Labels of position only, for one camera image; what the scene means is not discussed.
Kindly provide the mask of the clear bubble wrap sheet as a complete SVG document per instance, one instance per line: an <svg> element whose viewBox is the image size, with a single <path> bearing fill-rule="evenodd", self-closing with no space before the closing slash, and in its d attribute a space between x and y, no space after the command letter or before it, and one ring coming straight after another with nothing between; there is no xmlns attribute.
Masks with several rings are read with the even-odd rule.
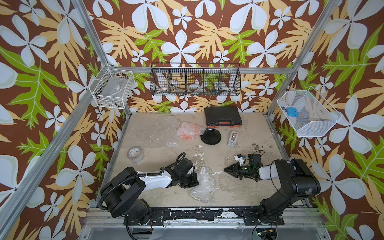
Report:
<svg viewBox="0 0 384 240"><path fill-rule="evenodd" d="M205 127L195 123L182 122L177 129L177 136L184 140L194 140L205 132Z"/></svg>

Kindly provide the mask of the black dinner plate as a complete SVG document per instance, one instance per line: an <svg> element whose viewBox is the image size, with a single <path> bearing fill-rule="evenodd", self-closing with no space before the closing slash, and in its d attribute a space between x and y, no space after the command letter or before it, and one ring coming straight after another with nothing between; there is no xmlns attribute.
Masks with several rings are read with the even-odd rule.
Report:
<svg viewBox="0 0 384 240"><path fill-rule="evenodd" d="M212 128L206 128L204 133L201 135L201 140L207 145L216 145L222 139L221 133Z"/></svg>

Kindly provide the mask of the orange plastic plate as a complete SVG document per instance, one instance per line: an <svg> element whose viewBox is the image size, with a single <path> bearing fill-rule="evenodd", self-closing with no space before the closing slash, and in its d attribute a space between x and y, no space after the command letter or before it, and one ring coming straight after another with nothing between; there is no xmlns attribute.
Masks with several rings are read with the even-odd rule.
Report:
<svg viewBox="0 0 384 240"><path fill-rule="evenodd" d="M178 129L178 135L184 140L194 140L201 135L201 128L197 125L182 125Z"/></svg>

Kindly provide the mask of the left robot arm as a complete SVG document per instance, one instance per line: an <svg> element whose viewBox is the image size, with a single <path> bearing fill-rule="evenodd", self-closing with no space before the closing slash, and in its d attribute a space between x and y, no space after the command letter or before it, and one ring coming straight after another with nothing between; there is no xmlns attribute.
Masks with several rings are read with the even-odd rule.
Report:
<svg viewBox="0 0 384 240"><path fill-rule="evenodd" d="M127 222L144 225L152 218L153 210L140 199L145 191L179 186L188 189L199 185L194 164L181 153L176 161L158 172L138 172L127 167L101 190L97 207L109 211L113 218L125 217Z"/></svg>

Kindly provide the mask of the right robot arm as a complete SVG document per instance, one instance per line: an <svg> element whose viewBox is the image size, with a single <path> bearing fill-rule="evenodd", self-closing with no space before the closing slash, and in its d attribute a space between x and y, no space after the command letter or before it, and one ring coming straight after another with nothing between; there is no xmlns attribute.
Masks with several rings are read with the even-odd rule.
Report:
<svg viewBox="0 0 384 240"><path fill-rule="evenodd" d="M259 181L280 181L280 188L269 198L260 202L254 214L262 224L277 221L283 211L293 203L320 193L321 185L303 160L274 160L269 165L262 164L259 151L248 155L235 156L235 163L224 168L230 176Z"/></svg>

